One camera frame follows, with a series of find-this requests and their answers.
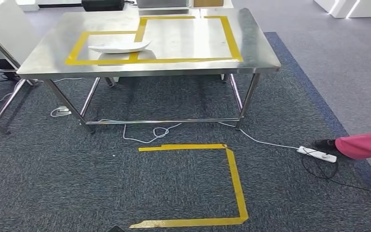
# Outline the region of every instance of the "white dish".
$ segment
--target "white dish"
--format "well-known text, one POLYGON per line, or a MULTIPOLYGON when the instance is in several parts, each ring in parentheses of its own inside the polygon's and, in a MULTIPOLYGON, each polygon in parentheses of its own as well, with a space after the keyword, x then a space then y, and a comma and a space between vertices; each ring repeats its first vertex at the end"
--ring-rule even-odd
POLYGON ((144 50, 151 41, 145 42, 114 42, 105 44, 102 46, 89 46, 89 49, 101 52, 101 53, 108 53, 108 54, 121 54, 121 53, 131 53, 131 52, 139 52, 144 50))

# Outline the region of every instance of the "gray floor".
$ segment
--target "gray floor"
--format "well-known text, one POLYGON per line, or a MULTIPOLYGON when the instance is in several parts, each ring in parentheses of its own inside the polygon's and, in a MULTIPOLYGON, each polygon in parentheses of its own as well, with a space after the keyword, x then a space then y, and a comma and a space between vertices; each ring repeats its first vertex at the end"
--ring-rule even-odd
POLYGON ((371 18, 335 19, 312 0, 232 2, 278 33, 350 135, 371 132, 371 18))

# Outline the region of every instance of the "white power strip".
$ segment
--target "white power strip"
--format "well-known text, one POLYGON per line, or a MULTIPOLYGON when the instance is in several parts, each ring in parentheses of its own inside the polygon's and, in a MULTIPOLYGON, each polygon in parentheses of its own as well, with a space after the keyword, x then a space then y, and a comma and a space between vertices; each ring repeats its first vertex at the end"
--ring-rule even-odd
POLYGON ((312 156, 312 157, 315 157, 315 158, 318 158, 318 159, 321 159, 321 160, 325 160, 325 161, 328 161, 328 162, 331 162, 331 163, 336 162, 336 156, 326 154, 326 153, 323 153, 321 151, 313 150, 313 149, 310 149, 310 148, 307 148, 307 147, 304 147, 304 146, 300 146, 297 151, 299 153, 302 153, 302 154, 305 154, 305 155, 308 155, 308 156, 312 156))

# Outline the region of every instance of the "black shoe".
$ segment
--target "black shoe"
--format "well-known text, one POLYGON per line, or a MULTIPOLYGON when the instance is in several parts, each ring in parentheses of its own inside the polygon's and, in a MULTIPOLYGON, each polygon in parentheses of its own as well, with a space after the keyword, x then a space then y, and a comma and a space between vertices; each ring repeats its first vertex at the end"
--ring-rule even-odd
POLYGON ((334 139, 323 139, 314 142, 314 147, 316 149, 325 150, 325 151, 338 151, 335 146, 334 139))

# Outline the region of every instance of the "yellow tape square on floor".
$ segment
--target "yellow tape square on floor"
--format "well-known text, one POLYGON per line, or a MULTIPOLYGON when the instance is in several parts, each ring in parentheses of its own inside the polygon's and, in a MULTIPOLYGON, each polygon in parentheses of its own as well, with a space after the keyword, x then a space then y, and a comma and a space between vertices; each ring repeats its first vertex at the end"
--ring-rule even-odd
POLYGON ((170 144, 158 147, 140 147, 139 151, 164 151, 164 150, 188 150, 188 149, 225 149, 231 172, 232 184, 237 200, 239 217, 225 218, 199 218, 199 219, 172 219, 172 220, 145 220, 133 224, 130 228, 154 228, 154 227, 188 227, 188 226, 224 226, 240 225, 248 219, 248 212, 245 205, 243 188, 241 187, 238 175, 237 164, 234 153, 225 144, 170 144))

